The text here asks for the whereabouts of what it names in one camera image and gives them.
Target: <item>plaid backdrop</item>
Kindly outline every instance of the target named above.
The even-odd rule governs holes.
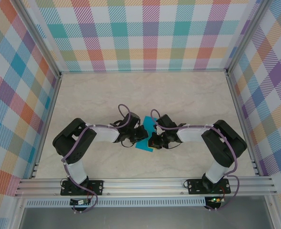
[[[232,79],[260,166],[281,200],[281,0],[273,1]]]
[[[240,45],[241,41],[243,40],[245,32],[247,31],[249,25],[251,24],[251,20],[255,16],[255,14],[256,14],[256,12],[257,12],[261,2],[262,2],[262,0],[256,0],[256,3],[253,6],[253,9],[251,10],[251,13],[250,13],[249,17],[247,18],[247,20],[246,20],[246,22],[245,22],[245,24],[243,26],[243,29],[241,30],[241,33],[240,33],[240,35],[239,35],[239,37],[238,37],[238,39],[237,39],[237,41],[235,43],[235,46],[232,49],[231,54],[230,54],[230,56],[229,56],[229,58],[228,58],[228,60],[227,60],[227,62],[225,64],[225,68],[226,69],[229,67],[229,65],[231,63],[231,60],[232,60],[234,54],[236,53],[238,46]]]
[[[55,61],[71,72],[223,69],[255,1],[23,0]]]
[[[9,0],[0,0],[0,229],[40,141],[56,78]]]

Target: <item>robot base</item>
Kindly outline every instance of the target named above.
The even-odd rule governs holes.
[[[221,179],[220,182],[217,184],[217,186],[211,190],[208,191],[206,187],[203,186],[203,180],[202,179],[188,179],[186,180],[188,188],[188,194],[194,195],[194,194],[230,194],[231,193],[231,187],[228,179]]]
[[[88,180],[80,184],[83,187],[95,192],[97,196],[102,195],[103,180]],[[61,184],[61,196],[87,196],[88,192],[74,185],[70,180],[64,180]]]

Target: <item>purple cable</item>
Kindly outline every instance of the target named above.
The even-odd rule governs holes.
[[[84,135],[84,133],[85,133],[89,128],[92,128],[92,127],[96,126],[96,127],[110,128],[110,129],[119,129],[119,128],[122,128],[122,127],[126,126],[126,125],[129,123],[130,119],[131,119],[131,111],[130,111],[130,109],[129,109],[125,104],[119,104],[119,105],[118,105],[118,110],[119,110],[120,114],[121,114],[123,117],[124,117],[124,115],[123,115],[123,113],[122,113],[121,110],[120,110],[120,107],[121,107],[121,106],[124,106],[124,107],[128,110],[128,120],[127,120],[123,125],[120,125],[120,126],[89,125],[89,126],[87,126],[87,127],[84,128],[83,131],[80,133],[80,135],[79,135],[77,141],[75,142],[75,144],[73,145],[72,149],[70,149],[70,151],[67,153],[67,155],[64,156],[64,157],[61,159],[61,162],[63,162],[63,165],[64,165],[65,172],[67,173],[68,178],[71,180],[71,182],[72,182],[74,185],[76,185],[77,187],[82,188],[83,190],[85,190],[85,191],[87,191],[87,192],[90,192],[91,194],[93,194],[93,195],[96,197],[95,203],[94,203],[91,207],[86,208],[86,209],[83,210],[83,211],[76,211],[75,205],[74,205],[74,206],[73,206],[73,210],[75,211],[75,213],[76,213],[76,212],[78,212],[78,213],[87,212],[87,211],[90,211],[91,209],[93,209],[93,208],[95,207],[95,205],[98,203],[98,196],[97,196],[97,194],[96,194],[95,192],[89,190],[89,189],[86,188],[86,187],[83,187],[83,186],[79,185],[79,184],[70,176],[70,172],[69,172],[69,169],[68,169],[68,165],[67,165],[67,163],[66,163],[66,159],[73,153],[73,151],[75,150],[76,146],[78,145],[80,139],[82,138],[82,136]]]
[[[238,162],[237,162],[236,154],[235,154],[233,148],[231,147],[229,141],[226,139],[226,137],[225,137],[218,129],[216,129],[215,127],[210,126],[210,125],[185,125],[185,126],[172,127],[172,128],[163,127],[163,126],[159,125],[159,124],[155,121],[155,119],[154,119],[154,117],[153,117],[153,115],[152,115],[153,111],[155,111],[155,112],[158,114],[159,117],[161,116],[160,113],[159,113],[156,109],[152,109],[152,110],[151,110],[151,113],[150,113],[150,116],[151,116],[152,121],[155,123],[156,126],[160,127],[161,129],[164,129],[164,130],[179,130],[179,129],[187,129],[187,128],[209,128],[209,129],[214,130],[214,131],[224,140],[225,144],[226,144],[226,145],[228,146],[228,148],[230,149],[231,154],[232,154],[232,157],[234,158],[234,162],[235,162],[235,167],[234,167],[234,169],[233,169],[232,171],[229,171],[229,172],[225,173],[224,175],[226,176],[226,175],[231,174],[231,173],[233,173],[233,172],[235,172],[235,171],[237,170]]]
[[[227,204],[221,206],[221,207],[219,208],[219,210],[220,210],[220,209],[226,208],[226,207],[228,206],[228,204],[232,202],[232,200],[233,200],[233,199],[236,197],[236,195],[238,194],[238,191],[239,191],[239,188],[240,188],[240,181],[239,181],[239,178],[238,178],[237,176],[235,176],[235,175],[228,175],[227,177],[234,177],[234,178],[237,179],[237,190],[235,191],[235,194],[232,196],[232,198],[227,202]]]

